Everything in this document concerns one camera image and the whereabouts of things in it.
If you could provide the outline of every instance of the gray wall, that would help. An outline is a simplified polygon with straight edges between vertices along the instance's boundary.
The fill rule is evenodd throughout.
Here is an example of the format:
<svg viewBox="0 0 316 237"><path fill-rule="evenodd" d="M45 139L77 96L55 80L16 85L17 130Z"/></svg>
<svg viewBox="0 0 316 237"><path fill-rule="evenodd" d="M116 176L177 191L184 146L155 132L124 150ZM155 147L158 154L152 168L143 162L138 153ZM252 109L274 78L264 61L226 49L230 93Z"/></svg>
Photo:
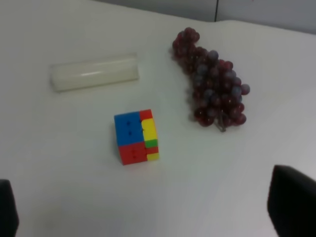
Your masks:
<svg viewBox="0 0 316 237"><path fill-rule="evenodd" d="M219 0L217 21L243 20L316 33L316 0Z"/></svg>
<svg viewBox="0 0 316 237"><path fill-rule="evenodd" d="M148 11L214 21L216 0L99 0Z"/></svg>

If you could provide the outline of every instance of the white cylinder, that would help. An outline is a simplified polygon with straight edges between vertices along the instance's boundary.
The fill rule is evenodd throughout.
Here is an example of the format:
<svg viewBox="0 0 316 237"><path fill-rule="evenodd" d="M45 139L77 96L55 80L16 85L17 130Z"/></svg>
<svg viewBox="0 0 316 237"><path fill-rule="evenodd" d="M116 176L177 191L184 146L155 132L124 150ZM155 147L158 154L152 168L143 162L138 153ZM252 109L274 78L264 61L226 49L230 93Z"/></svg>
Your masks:
<svg viewBox="0 0 316 237"><path fill-rule="evenodd" d="M136 53L82 63L54 65L51 82L56 91L74 90L139 78Z"/></svg>

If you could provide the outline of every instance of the table surface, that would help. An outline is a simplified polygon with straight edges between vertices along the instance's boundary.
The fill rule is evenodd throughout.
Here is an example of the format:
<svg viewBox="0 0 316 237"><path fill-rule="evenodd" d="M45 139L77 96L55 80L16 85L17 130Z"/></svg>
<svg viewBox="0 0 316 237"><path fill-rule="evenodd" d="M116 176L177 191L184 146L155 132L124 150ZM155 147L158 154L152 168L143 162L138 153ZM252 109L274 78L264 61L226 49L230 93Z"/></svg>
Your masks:
<svg viewBox="0 0 316 237"><path fill-rule="evenodd" d="M188 80L169 53L187 26L250 84L244 126L189 119ZM316 36L88 0L2 1L0 31L0 178L18 237L273 237L273 166L316 178ZM50 89L52 64L128 52L138 82ZM123 166L113 115L147 108L160 160Z"/></svg>

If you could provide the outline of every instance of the grape stem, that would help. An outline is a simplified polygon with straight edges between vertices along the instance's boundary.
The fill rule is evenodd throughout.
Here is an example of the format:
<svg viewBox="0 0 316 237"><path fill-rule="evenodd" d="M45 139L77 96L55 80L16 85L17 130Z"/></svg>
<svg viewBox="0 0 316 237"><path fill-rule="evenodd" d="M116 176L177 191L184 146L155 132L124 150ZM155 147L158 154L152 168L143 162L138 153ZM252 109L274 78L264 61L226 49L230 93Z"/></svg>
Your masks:
<svg viewBox="0 0 316 237"><path fill-rule="evenodd" d="M223 112L221 109L219 110L219 113L218 113L218 126L217 127L221 132L226 132L226 128L223 123Z"/></svg>

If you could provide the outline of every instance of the blue cube face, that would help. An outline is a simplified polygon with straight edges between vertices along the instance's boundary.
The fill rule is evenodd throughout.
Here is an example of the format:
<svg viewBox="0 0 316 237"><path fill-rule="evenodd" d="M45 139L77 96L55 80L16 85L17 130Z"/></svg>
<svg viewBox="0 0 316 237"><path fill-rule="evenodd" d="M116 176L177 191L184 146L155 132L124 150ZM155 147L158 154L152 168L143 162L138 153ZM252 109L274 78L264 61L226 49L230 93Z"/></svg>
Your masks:
<svg viewBox="0 0 316 237"><path fill-rule="evenodd" d="M144 141L139 112L115 115L114 122L118 146L130 145L136 142Z"/></svg>

